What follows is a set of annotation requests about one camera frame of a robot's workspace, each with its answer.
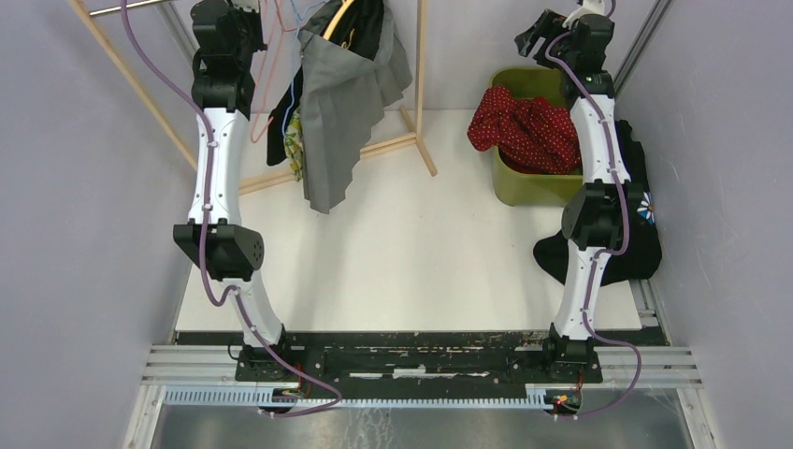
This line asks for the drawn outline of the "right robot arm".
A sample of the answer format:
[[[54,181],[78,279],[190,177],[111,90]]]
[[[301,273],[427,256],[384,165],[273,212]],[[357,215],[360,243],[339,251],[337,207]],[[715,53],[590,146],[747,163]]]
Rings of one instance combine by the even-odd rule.
[[[561,92],[577,133],[583,184],[562,213],[569,259],[561,305],[542,344],[542,374],[563,382],[594,369],[594,312],[609,259],[627,251],[629,214],[643,196],[619,150],[613,79],[605,70],[614,23],[605,8],[584,1],[565,16],[546,9],[518,35],[520,55],[563,72]]]

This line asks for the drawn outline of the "black skirt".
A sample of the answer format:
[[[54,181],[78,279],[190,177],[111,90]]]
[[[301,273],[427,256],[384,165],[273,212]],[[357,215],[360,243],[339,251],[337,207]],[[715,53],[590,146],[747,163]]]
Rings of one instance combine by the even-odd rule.
[[[268,167],[275,167],[286,159],[284,135],[296,108],[300,106],[303,93],[303,68],[300,67],[277,106],[271,110],[271,120],[267,128],[267,159]]]

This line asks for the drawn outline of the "red polka dot skirt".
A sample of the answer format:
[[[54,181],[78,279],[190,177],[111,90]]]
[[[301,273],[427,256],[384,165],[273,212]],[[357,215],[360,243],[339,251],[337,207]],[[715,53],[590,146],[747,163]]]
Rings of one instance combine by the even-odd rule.
[[[497,148],[516,171],[568,175],[582,167],[570,113],[544,97],[514,97],[503,86],[485,91],[467,137],[479,152]]]

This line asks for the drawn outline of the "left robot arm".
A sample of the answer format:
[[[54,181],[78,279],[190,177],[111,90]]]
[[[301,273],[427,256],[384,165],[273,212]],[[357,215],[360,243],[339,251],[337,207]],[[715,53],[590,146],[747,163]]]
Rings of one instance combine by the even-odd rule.
[[[284,326],[260,274],[263,237],[243,225],[238,192],[255,89],[252,59],[267,49],[261,7],[257,1],[199,1],[190,16],[198,44],[190,105],[199,155],[195,198],[186,223],[174,226],[173,238],[198,268],[209,302],[235,309],[244,339],[238,366],[279,381],[292,373],[295,358],[284,348]]]

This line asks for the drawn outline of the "yellow lemon print garment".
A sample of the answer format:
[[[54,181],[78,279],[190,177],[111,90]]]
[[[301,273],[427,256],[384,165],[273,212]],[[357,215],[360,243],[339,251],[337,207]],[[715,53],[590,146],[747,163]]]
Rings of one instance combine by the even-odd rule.
[[[303,151],[303,133],[300,121],[300,108],[296,108],[284,132],[284,149],[289,160],[289,167],[295,181],[302,181],[304,175],[305,155]]]

